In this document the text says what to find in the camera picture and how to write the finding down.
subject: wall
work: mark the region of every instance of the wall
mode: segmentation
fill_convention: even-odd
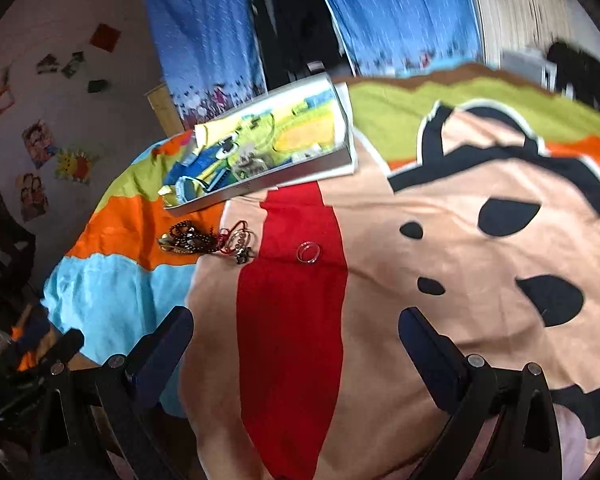
[[[112,54],[88,45],[99,23],[122,32]],[[86,63],[72,79],[36,73],[36,63],[53,53],[60,63],[83,50]],[[111,181],[164,133],[144,97],[160,79],[160,65],[142,0],[16,0],[0,20],[0,68],[11,65],[16,100],[0,117],[0,187],[20,220],[19,174],[34,170],[22,131],[44,120],[59,146],[96,153],[89,186],[56,180],[56,160],[40,175],[49,212],[26,222],[36,237],[34,286],[42,286],[71,248]],[[87,94],[89,79],[107,79],[111,88]]]

